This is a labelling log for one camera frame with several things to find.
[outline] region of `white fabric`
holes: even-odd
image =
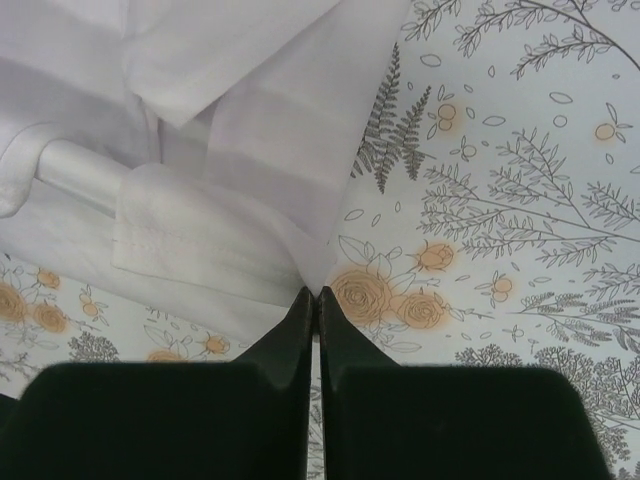
[[[408,1],[370,6],[343,0],[218,102],[198,188],[155,167],[127,178],[114,265],[278,305],[302,280],[319,293]]]
[[[343,0],[223,97],[208,180],[329,241],[408,0]]]
[[[330,258],[278,212],[162,165],[134,170],[120,189],[113,264],[123,269],[284,306],[303,285],[296,265],[318,291]]]
[[[131,90],[180,126],[340,0],[129,0]]]
[[[81,138],[128,166],[159,161],[154,120],[120,72],[118,5],[101,8],[97,23],[74,14],[72,3],[2,2],[0,217],[26,201],[52,140]]]
[[[0,102],[0,125],[6,127],[6,132],[0,128],[0,147],[13,148],[15,133],[29,132],[18,137],[15,152],[10,148],[0,158],[0,181],[11,186],[5,211],[14,214],[24,203],[39,172],[103,213],[35,182],[32,199],[13,218],[0,221],[0,247],[199,323],[219,314],[215,305],[221,302],[230,334],[238,338],[264,333],[264,318],[268,324],[281,317],[273,305],[288,307],[303,284],[319,292],[333,264],[327,242],[337,208],[408,0],[376,0],[375,8],[371,0],[343,0],[333,9],[337,0],[295,5],[273,0],[257,2],[242,18],[237,14],[245,11],[246,2],[238,7],[235,0],[217,0],[212,3],[227,10],[216,11],[215,25],[204,21],[211,17],[209,2],[131,2],[124,13],[129,26],[138,29],[128,44],[129,83],[175,124],[193,117],[261,64],[213,112],[212,144],[202,169],[206,175],[197,181],[159,165],[130,172],[112,168],[109,156],[127,167],[157,160],[155,117],[116,74],[117,22],[97,22],[90,11],[75,10],[75,0],[44,3],[42,18],[28,18],[30,8],[43,3],[8,0],[13,10],[0,20],[0,26],[16,22],[26,31],[0,41],[5,55],[0,56],[0,79],[8,79],[0,91],[0,100],[6,100]],[[277,11],[286,14],[275,23],[266,21],[274,20],[270,15]],[[149,15],[138,21],[141,12]],[[222,18],[244,25],[246,30],[239,31],[249,33],[227,38],[232,29]],[[44,31],[55,35],[45,39]],[[47,40],[58,40],[72,55],[49,47]],[[205,47],[211,42],[221,50],[209,55]],[[43,57],[38,47],[49,56]],[[211,63],[209,57],[222,63]],[[3,69],[5,58],[15,68]],[[214,66],[224,82],[205,81]],[[136,84],[144,78],[137,76],[140,72],[158,83]],[[177,76],[154,77],[158,72]],[[177,85],[172,78],[184,83]],[[36,127],[25,130],[31,125]],[[104,158],[94,153],[82,158],[82,149],[57,141],[75,132]],[[47,154],[39,167],[49,144],[48,151],[55,147],[57,153]],[[76,156],[49,163],[67,154]],[[89,168],[90,163],[97,168]],[[64,178],[67,167],[74,172]],[[104,172],[110,184],[92,193],[90,186]],[[121,178],[114,229],[104,211]],[[246,308],[245,299],[253,301]],[[246,326],[233,326],[239,317]]]
[[[29,201],[14,217],[0,220],[0,251],[240,342],[257,340],[287,312],[286,307],[114,268],[112,234],[112,218],[35,180]]]

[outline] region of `stitching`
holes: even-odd
[[[246,256],[244,256],[242,254],[237,253],[237,252],[233,252],[233,251],[228,250],[226,248],[217,247],[215,245],[208,245],[208,244],[205,244],[205,243],[203,243],[201,241],[198,241],[198,240],[194,240],[194,239],[191,239],[191,238],[183,237],[183,236],[180,236],[180,235],[177,235],[177,234],[173,234],[173,233],[169,233],[169,232],[164,232],[162,230],[157,230],[157,229],[151,228],[151,227],[139,227],[137,225],[133,225],[133,224],[130,224],[130,223],[127,223],[127,222],[116,222],[116,224],[128,226],[128,227],[131,227],[131,228],[134,228],[134,229],[147,230],[147,231],[156,233],[156,234],[161,235],[161,236],[168,236],[168,237],[176,238],[177,240],[180,240],[181,242],[184,242],[184,243],[189,243],[189,244],[196,245],[196,246],[199,246],[199,247],[202,247],[202,248],[205,248],[205,249],[213,250],[215,252],[218,252],[219,254],[224,254],[226,256],[229,256],[229,257],[232,257],[234,259],[237,259],[237,260],[243,262],[247,266],[250,265],[249,268],[255,270],[259,274],[261,273],[262,275],[268,275],[269,277],[273,277],[275,275],[278,278],[290,279],[290,280],[298,280],[299,279],[298,275],[292,274],[292,273],[288,273],[288,272],[284,272],[284,271],[282,271],[281,269],[279,269],[276,266],[273,266],[273,267],[259,267],[259,266],[253,265],[253,263],[255,263],[254,259],[246,257]],[[173,253],[174,255],[179,255],[178,252],[175,252],[173,250],[169,250],[169,249],[167,249],[165,247],[153,248],[153,247],[149,247],[147,245],[128,243],[128,242],[124,242],[124,241],[121,241],[121,240],[115,240],[114,239],[113,241],[117,242],[117,243],[122,243],[122,244],[125,244],[125,245],[131,245],[133,247],[142,248],[142,249],[149,250],[149,251],[163,250],[163,251],[167,251],[169,253]]]
[[[131,228],[134,228],[134,229],[147,230],[147,231],[159,234],[159,235],[173,237],[173,238],[176,238],[176,239],[178,239],[178,240],[180,240],[182,242],[185,242],[185,243],[190,243],[192,245],[197,245],[197,246],[202,247],[202,248],[206,248],[206,249],[209,249],[209,250],[216,251],[216,252],[218,252],[220,254],[228,255],[230,257],[233,257],[233,258],[235,258],[237,260],[240,260],[242,262],[245,262],[247,264],[253,264],[255,262],[255,259],[247,257],[245,255],[242,255],[241,253],[237,253],[237,252],[234,252],[232,250],[228,250],[228,249],[223,248],[223,247],[218,247],[218,246],[215,246],[215,245],[205,244],[200,240],[195,240],[195,239],[192,239],[192,238],[184,237],[184,236],[181,236],[181,235],[178,235],[178,234],[175,234],[175,233],[165,232],[163,230],[158,230],[158,229],[153,228],[153,227],[141,227],[141,226],[133,225],[132,223],[123,222],[123,221],[116,222],[116,225],[124,225],[126,227],[131,227]],[[291,278],[291,279],[298,279],[299,278],[298,275],[285,272],[285,271],[282,270],[282,268],[279,268],[277,266],[269,266],[269,267],[265,268],[265,267],[254,267],[252,265],[251,268],[254,268],[259,272],[260,271],[264,272],[265,274],[268,273],[270,276],[273,276],[273,274],[275,273],[279,277]]]
[[[166,251],[168,253],[173,253],[174,255],[178,255],[178,252],[174,252],[173,250],[169,250],[169,249],[157,249],[157,248],[149,247],[148,245],[141,245],[141,244],[137,244],[137,243],[123,242],[121,240],[115,240],[115,239],[112,239],[111,241],[114,242],[114,243],[119,243],[121,245],[128,245],[128,246],[131,246],[131,247],[134,247],[134,248],[140,248],[142,250],[148,250],[148,251],[152,251],[152,252],[153,251],[158,251],[158,250],[163,250],[163,251]],[[221,269],[226,270],[228,272],[232,272],[232,273],[238,275],[239,277],[247,278],[249,280],[255,280],[257,278],[257,279],[260,279],[260,280],[262,280],[264,282],[278,285],[272,279],[264,278],[263,276],[252,275],[249,272],[246,272],[244,270],[237,270],[237,269],[231,268],[231,267],[229,267],[227,265],[224,265],[222,263],[218,263],[215,260],[213,261],[213,263],[215,263]]]

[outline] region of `floral wallpaper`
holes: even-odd
[[[214,331],[0,254],[0,393],[18,397],[59,362],[227,361]]]
[[[640,478],[640,2],[422,0],[355,159],[329,283],[404,364],[536,365]]]

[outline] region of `dark green object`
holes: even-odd
[[[230,363],[46,369],[0,397],[0,479],[303,479],[314,324],[329,480],[609,480],[563,377],[401,367],[329,289]]]
[[[313,297],[234,362],[65,364],[0,434],[0,479],[301,479]]]

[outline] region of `orange rose illustration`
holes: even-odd
[[[32,315],[36,323],[49,332],[60,333],[67,328],[67,316],[55,305],[37,305]]]
[[[186,362],[180,355],[173,353],[171,350],[157,350],[152,352],[147,360],[149,362]]]
[[[437,243],[429,246],[429,242],[425,241],[425,248],[418,255],[411,255],[416,259],[418,264],[416,267],[422,270],[444,270],[451,265],[453,261],[453,250],[445,243]]]
[[[391,288],[384,280],[360,270],[339,276],[332,284],[344,314],[357,325],[379,320],[389,310]]]
[[[0,317],[20,322],[27,314],[27,303],[18,290],[8,283],[0,282]]]
[[[435,327],[445,313],[444,301],[438,295],[414,293],[395,297],[391,304],[398,318],[413,328]]]
[[[229,351],[231,345],[222,335],[212,335],[206,342],[203,342],[204,348],[207,352],[215,355],[222,355]]]
[[[38,282],[47,288],[56,289],[60,286],[60,277],[43,268],[38,270]]]

